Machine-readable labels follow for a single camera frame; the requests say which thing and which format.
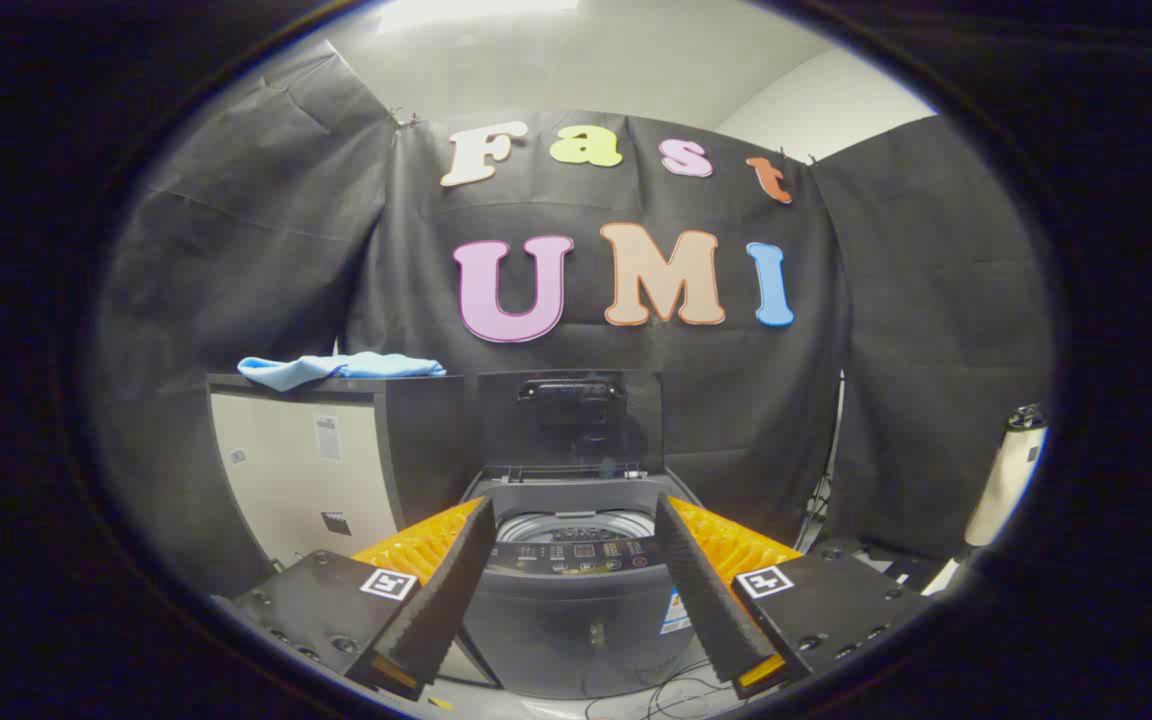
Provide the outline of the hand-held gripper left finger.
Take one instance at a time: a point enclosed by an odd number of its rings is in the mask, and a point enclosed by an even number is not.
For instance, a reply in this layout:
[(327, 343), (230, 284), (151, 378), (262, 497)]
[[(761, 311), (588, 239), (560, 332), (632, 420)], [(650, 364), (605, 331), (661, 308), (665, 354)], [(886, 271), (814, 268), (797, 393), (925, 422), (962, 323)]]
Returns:
[(312, 551), (219, 609), (316, 673), (416, 702), (465, 626), (495, 541), (493, 502), (472, 498), (353, 555)]

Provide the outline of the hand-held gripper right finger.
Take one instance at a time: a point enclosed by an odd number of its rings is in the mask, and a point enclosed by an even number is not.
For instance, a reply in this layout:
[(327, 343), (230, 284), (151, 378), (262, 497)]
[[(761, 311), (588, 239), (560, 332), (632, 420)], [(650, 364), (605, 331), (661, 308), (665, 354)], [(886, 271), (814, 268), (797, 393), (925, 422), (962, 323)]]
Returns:
[(719, 682), (741, 700), (836, 673), (922, 615), (922, 593), (827, 548), (801, 553), (660, 495), (655, 541)]

